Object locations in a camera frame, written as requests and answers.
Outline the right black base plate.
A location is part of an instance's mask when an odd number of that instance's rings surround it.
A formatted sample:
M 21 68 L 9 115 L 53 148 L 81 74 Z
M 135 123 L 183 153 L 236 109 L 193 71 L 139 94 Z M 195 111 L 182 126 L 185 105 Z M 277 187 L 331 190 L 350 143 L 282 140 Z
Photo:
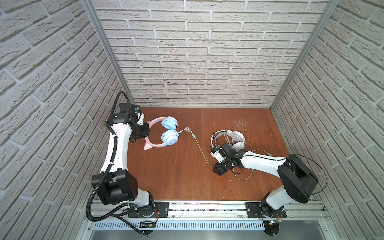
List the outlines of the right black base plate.
M 248 218 L 275 218 L 283 219 L 287 217 L 284 207 L 274 210 L 266 203 L 246 202 L 245 203 Z

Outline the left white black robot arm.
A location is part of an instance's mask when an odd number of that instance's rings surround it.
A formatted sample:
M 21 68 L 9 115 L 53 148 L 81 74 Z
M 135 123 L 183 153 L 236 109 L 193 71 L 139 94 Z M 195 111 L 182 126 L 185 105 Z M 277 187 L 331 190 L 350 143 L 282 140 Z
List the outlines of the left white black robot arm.
M 129 203 L 136 208 L 153 209 L 152 194 L 139 189 L 137 179 L 129 173 L 127 167 L 129 143 L 150 134 L 142 110 L 139 106 L 122 103 L 118 113 L 110 114 L 106 127 L 110 132 L 108 150 L 100 173 L 92 176 L 93 188 L 96 188 L 108 165 L 112 164 L 112 167 L 96 191 L 97 196 L 104 205 Z

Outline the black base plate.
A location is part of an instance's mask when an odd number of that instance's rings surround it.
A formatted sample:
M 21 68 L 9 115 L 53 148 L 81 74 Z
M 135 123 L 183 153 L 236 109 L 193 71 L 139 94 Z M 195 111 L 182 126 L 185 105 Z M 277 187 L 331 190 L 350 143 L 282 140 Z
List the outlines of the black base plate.
M 129 218 L 167 218 L 169 213 L 169 202 L 154 202 L 153 205 L 138 208 L 128 214 Z
M 283 219 L 287 217 L 284 207 L 274 210 L 266 203 L 246 202 L 245 203 L 248 218 L 275 218 Z

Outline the white perforated vent strip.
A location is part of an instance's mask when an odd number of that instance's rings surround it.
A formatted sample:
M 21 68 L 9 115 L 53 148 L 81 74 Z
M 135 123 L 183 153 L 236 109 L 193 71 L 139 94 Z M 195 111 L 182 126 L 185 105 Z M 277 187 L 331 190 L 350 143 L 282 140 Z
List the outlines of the white perforated vent strip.
M 94 225 L 94 230 L 131 230 L 121 221 L 101 221 Z M 264 231 L 262 221 L 158 221 L 154 227 L 159 231 Z

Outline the aluminium mounting rail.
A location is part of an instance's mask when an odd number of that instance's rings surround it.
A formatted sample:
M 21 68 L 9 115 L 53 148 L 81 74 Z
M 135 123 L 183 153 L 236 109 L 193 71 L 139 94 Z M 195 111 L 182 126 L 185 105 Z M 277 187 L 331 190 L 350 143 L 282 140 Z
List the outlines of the aluminium mounting rail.
M 287 204 L 270 218 L 260 214 L 259 204 L 259 202 L 249 201 L 162 200 L 155 202 L 161 220 L 264 220 L 279 222 L 331 220 L 321 201 L 309 201 L 307 204 Z

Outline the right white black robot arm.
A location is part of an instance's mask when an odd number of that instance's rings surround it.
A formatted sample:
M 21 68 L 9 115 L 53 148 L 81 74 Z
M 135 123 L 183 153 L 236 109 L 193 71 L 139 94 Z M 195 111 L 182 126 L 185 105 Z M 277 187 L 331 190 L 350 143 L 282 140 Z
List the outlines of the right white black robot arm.
M 268 192 L 259 204 L 260 214 L 267 218 L 282 210 L 286 204 L 306 204 L 318 184 L 315 173 L 298 155 L 272 157 L 225 143 L 221 146 L 212 145 L 211 156 L 218 161 L 213 168 L 219 176 L 228 171 L 236 175 L 234 169 L 240 168 L 261 171 L 281 180 L 282 185 Z

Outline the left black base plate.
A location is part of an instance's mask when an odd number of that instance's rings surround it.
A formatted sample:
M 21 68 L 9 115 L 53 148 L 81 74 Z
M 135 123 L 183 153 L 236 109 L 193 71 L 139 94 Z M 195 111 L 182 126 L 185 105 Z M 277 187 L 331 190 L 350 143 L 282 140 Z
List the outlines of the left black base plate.
M 169 213 L 169 202 L 154 202 L 153 205 L 138 208 L 128 214 L 129 218 L 167 218 Z

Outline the white over-ear headphones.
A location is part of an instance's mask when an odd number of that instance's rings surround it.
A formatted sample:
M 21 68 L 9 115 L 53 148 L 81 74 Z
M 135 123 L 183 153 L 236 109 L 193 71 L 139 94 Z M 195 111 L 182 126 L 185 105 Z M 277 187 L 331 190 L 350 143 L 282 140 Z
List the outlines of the white over-ear headphones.
M 230 145 L 235 151 L 243 150 L 246 144 L 246 138 L 238 131 L 220 130 L 211 136 L 211 147 L 216 148 L 216 140 L 219 137 L 224 137 L 227 144 Z

